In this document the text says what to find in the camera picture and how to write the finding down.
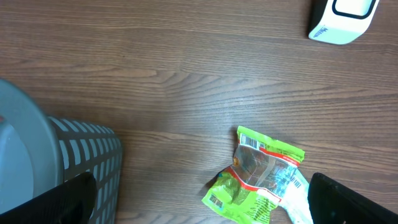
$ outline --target wood grain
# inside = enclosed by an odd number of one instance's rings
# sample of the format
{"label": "wood grain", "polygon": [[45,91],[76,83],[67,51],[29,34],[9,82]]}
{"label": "wood grain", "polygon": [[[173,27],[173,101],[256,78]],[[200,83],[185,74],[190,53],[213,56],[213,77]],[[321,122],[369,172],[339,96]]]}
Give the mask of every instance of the wood grain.
{"label": "wood grain", "polygon": [[[48,113],[112,127],[117,223],[231,223],[201,202],[236,127],[306,151],[398,213],[398,2],[352,44],[306,37],[311,1],[5,0],[0,77]],[[290,223],[283,209],[272,224]]]}

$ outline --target gray basket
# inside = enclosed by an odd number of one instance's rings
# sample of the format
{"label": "gray basket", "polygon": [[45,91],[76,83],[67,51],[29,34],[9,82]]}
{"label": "gray basket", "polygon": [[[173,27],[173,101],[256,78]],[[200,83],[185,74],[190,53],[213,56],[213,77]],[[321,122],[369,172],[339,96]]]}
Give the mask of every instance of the gray basket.
{"label": "gray basket", "polygon": [[114,223],[123,151],[111,129],[47,117],[0,80],[0,152],[0,213],[91,172],[98,194],[89,224]]}
{"label": "gray basket", "polygon": [[82,172],[91,172],[96,179],[96,207],[89,224],[114,223],[122,160],[120,140],[104,126],[51,116],[49,119],[59,140],[65,181]]}

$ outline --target food inside package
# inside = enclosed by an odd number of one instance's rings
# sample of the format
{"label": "food inside package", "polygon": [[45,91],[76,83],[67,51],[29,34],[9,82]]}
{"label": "food inside package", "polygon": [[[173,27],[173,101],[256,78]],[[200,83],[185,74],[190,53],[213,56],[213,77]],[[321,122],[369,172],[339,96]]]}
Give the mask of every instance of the food inside package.
{"label": "food inside package", "polygon": [[285,197],[304,151],[240,126],[233,164],[222,171],[202,202],[238,223],[269,223]]}

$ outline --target black object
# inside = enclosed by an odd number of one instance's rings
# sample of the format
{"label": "black object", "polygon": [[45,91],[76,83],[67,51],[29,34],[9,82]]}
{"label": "black object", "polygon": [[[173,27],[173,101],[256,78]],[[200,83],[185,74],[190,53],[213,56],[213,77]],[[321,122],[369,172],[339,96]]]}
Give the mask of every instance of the black object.
{"label": "black object", "polygon": [[93,174],[82,173],[0,215],[0,223],[87,224],[97,194]]}
{"label": "black object", "polygon": [[314,224],[397,224],[398,215],[316,173],[308,190]]}

